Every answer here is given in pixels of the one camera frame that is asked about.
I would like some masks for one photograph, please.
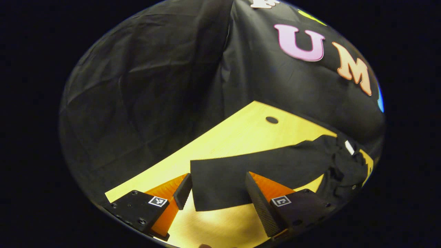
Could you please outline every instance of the yellow table surface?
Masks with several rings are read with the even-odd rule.
[[[272,124],[267,116],[279,122]],[[168,180],[190,172],[190,161],[231,157],[271,150],[313,141],[321,135],[336,134],[301,117],[254,101],[179,151],[130,180],[106,192],[113,202],[131,190],[146,192]],[[373,160],[361,150],[368,164],[368,176]],[[323,175],[295,191],[308,188],[317,191]],[[168,231],[168,244],[181,248],[198,248],[201,244],[212,248],[255,247],[269,238],[254,209],[246,204],[213,211],[196,212],[193,194],[180,210]]]

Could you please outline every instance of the black garment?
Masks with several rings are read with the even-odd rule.
[[[64,89],[60,140],[67,164],[94,202],[157,164],[252,101],[352,137],[376,159],[384,115],[367,61],[328,26],[280,3],[166,0],[123,21],[80,59]],[[325,36],[325,53],[306,62],[284,53],[275,24]],[[333,41],[368,65],[372,96],[339,76]]]
[[[223,120],[199,121],[199,108],[224,51],[232,1],[158,3],[105,34],[75,66],[60,139],[92,201],[107,202],[105,192]]]
[[[245,187],[248,171],[289,188],[301,187],[328,171],[334,171],[336,175],[328,176],[329,180],[324,180],[321,188],[352,188],[365,180],[367,165],[363,157],[360,159],[360,153],[351,156],[344,145],[345,141],[344,138],[322,135],[314,141],[303,141],[294,146],[228,158],[191,161],[196,211],[251,203]],[[325,198],[332,198],[333,194],[332,190],[322,190],[320,193]]]

